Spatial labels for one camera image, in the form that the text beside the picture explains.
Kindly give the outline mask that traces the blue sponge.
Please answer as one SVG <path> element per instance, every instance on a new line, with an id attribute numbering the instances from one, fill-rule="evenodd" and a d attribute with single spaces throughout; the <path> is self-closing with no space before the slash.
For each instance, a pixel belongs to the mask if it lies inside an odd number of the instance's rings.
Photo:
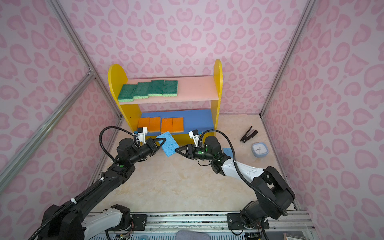
<path id="1" fill-rule="evenodd" d="M 223 148 L 223 153 L 229 156 L 230 158 L 233 158 L 233 152 L 231 148 Z"/>
<path id="2" fill-rule="evenodd" d="M 175 154 L 176 149 L 180 147 L 170 132 L 163 133 L 157 136 L 156 138 L 166 139 L 165 143 L 162 145 L 162 149 L 167 157 L 170 157 Z"/>

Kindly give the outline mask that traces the orange sponge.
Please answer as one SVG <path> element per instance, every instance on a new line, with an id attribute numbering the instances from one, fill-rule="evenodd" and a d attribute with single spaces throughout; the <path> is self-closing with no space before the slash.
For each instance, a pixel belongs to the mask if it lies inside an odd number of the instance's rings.
<path id="1" fill-rule="evenodd" d="M 155 117 L 155 118 L 150 118 L 149 121 L 149 132 L 150 133 L 157 133 L 161 131 L 161 118 L 160 117 Z"/>
<path id="2" fill-rule="evenodd" d="M 161 133 L 169 132 L 171 133 L 173 131 L 173 118 L 165 118 L 162 119 L 161 123 Z"/>
<path id="3" fill-rule="evenodd" d="M 138 122 L 138 128 L 147 128 L 149 130 L 150 118 L 140 118 Z"/>
<path id="4" fill-rule="evenodd" d="M 171 133 L 184 132 L 184 118 L 172 118 L 172 131 Z"/>

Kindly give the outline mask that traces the green sponge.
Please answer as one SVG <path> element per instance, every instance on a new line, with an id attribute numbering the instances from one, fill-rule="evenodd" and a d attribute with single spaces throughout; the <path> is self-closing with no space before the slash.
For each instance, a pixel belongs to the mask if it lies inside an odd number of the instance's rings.
<path id="1" fill-rule="evenodd" d="M 118 102 L 133 102 L 137 85 L 123 85 L 118 96 Z"/>
<path id="2" fill-rule="evenodd" d="M 162 97 L 164 89 L 164 80 L 152 80 L 150 82 L 148 96 L 149 97 Z"/>
<path id="3" fill-rule="evenodd" d="M 149 97 L 150 86 L 150 82 L 137 83 L 134 91 L 134 99 L 147 99 Z"/>
<path id="4" fill-rule="evenodd" d="M 176 97 L 178 95 L 178 81 L 165 80 L 163 97 Z"/>

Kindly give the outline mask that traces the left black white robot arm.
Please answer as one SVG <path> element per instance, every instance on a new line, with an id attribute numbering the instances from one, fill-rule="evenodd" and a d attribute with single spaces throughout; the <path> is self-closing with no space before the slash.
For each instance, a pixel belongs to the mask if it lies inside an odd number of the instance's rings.
<path id="1" fill-rule="evenodd" d="M 133 139 L 123 139 L 118 156 L 101 178 L 90 187 L 61 206 L 52 205 L 43 216 L 41 226 L 31 235 L 31 240 L 88 240 L 109 229 L 131 231 L 134 221 L 131 210 L 113 205 L 103 213 L 88 214 L 109 193 L 124 184 L 134 173 L 135 163 L 157 153 L 166 143 L 165 138 L 148 139 L 137 147 Z"/>

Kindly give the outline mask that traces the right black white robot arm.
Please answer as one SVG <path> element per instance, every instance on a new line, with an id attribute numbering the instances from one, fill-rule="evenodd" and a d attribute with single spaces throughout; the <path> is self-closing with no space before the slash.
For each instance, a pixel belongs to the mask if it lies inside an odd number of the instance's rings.
<path id="1" fill-rule="evenodd" d="M 262 169 L 239 163 L 232 149 L 222 148 L 214 136 L 207 137 L 201 146 L 189 144 L 177 148 L 175 152 L 187 159 L 207 160 L 215 174 L 241 180 L 255 192 L 257 199 L 240 211 L 235 225 L 253 229 L 268 218 L 277 220 L 287 216 L 287 209 L 296 198 L 276 168 L 269 166 Z"/>

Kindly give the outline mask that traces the yellow shelf with coloured boards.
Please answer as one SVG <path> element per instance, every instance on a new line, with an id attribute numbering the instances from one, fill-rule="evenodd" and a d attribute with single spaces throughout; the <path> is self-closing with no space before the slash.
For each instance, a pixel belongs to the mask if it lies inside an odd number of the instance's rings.
<path id="1" fill-rule="evenodd" d="M 124 85 L 151 82 L 152 79 L 129 80 L 123 67 L 118 64 L 110 66 L 108 72 L 111 95 L 132 131 L 138 129 L 141 118 L 183 118 L 183 132 L 174 133 L 173 137 L 178 144 L 185 145 L 193 142 L 189 137 L 190 131 L 198 130 L 199 132 L 204 132 L 210 129 L 217 129 L 224 85 L 222 62 L 215 60 L 212 76 L 172 77 L 171 80 L 178 82 L 176 96 L 156 96 L 133 99 L 130 102 L 121 102 L 118 97 Z M 147 113 L 143 113 L 140 108 L 141 105 L 203 101 L 210 102 L 211 106 L 209 108 L 199 107 L 196 110 L 150 110 Z"/>

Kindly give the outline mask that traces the black clip tool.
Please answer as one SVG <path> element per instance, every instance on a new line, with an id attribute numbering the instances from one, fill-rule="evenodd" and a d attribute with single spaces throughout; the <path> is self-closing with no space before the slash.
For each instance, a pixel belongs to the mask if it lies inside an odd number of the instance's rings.
<path id="1" fill-rule="evenodd" d="M 253 129 L 253 126 L 250 126 L 246 133 L 240 139 L 240 142 L 245 143 L 255 137 L 259 132 Z"/>

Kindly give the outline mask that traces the small blue white clock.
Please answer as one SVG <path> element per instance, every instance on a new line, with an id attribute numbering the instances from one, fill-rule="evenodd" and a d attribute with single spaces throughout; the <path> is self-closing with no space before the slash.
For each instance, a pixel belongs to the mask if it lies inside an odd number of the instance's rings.
<path id="1" fill-rule="evenodd" d="M 263 158 L 269 154 L 269 149 L 263 142 L 254 143 L 252 145 L 252 153 L 256 158 Z"/>

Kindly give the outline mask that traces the left aluminium frame beam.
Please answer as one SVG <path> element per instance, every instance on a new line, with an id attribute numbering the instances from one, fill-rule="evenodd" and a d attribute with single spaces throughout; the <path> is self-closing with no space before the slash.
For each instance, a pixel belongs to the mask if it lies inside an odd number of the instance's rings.
<path id="1" fill-rule="evenodd" d="M 25 166 L 31 155 L 41 146 L 44 140 L 69 111 L 72 105 L 83 94 L 88 85 L 94 80 L 95 72 L 90 70 L 82 81 L 70 92 L 68 96 L 58 105 L 52 114 L 43 122 L 43 124 L 34 132 L 32 137 L 20 148 L 10 162 L 1 172 L 1 193 L 10 185 L 13 179 L 19 174 Z"/>

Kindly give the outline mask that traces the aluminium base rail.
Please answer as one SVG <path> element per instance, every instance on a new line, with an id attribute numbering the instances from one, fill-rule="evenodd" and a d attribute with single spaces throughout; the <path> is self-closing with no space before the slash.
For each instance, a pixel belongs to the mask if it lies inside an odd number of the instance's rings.
<path id="1" fill-rule="evenodd" d="M 68 240 L 318 240 L 310 216 L 291 211 L 245 227 L 236 212 L 148 212 L 128 218 L 115 209 L 90 213 Z"/>

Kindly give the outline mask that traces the right aluminium frame post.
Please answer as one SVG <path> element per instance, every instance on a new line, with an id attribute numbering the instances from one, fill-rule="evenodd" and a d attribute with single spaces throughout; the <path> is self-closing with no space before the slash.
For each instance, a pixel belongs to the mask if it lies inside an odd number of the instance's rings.
<path id="1" fill-rule="evenodd" d="M 284 57 L 282 59 L 282 62 L 278 68 L 278 71 L 275 75 L 273 84 L 271 86 L 271 89 L 269 90 L 269 93 L 267 95 L 266 101 L 262 107 L 262 110 L 260 112 L 260 117 L 263 119 L 266 116 L 266 112 L 272 102 L 272 98 L 277 91 L 277 87 L 279 86 L 279 83 L 283 77 L 283 74 L 285 73 L 286 68 L 289 65 L 289 62 L 294 55 L 295 48 L 297 47 L 305 28 L 307 27 L 313 12 L 316 10 L 316 7 L 318 5 L 319 1 L 316 0 L 309 0 L 307 1 L 305 8 L 303 10 L 303 13 L 301 17 L 299 18 L 298 25 L 295 29 L 295 31 L 292 34 L 291 40 L 289 41 L 289 45 L 285 51 Z"/>

